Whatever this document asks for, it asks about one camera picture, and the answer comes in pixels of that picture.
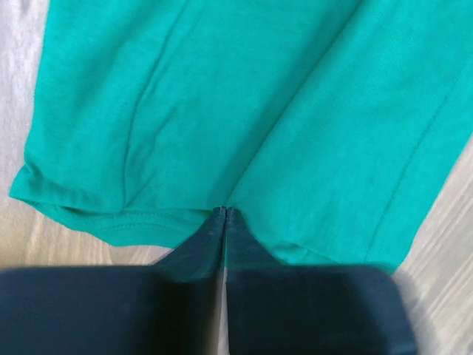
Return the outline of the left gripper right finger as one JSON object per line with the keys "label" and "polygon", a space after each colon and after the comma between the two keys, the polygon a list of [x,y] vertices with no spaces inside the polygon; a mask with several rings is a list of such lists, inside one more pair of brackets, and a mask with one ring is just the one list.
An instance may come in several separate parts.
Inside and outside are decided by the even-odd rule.
{"label": "left gripper right finger", "polygon": [[373,266],[290,266],[225,221],[231,354],[417,354],[401,293]]}

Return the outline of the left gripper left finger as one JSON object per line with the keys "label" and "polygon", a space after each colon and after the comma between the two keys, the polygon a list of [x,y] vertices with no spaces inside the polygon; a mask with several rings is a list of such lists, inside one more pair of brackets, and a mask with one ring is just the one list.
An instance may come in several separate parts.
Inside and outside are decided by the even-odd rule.
{"label": "left gripper left finger", "polygon": [[143,266],[1,273],[3,354],[211,354],[226,210]]}

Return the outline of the green t shirt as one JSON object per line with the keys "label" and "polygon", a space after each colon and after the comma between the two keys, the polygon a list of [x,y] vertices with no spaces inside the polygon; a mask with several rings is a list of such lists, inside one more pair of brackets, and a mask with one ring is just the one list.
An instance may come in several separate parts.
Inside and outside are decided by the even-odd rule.
{"label": "green t shirt", "polygon": [[10,195],[115,246],[234,207],[393,271],[471,134],[470,1],[51,1]]}

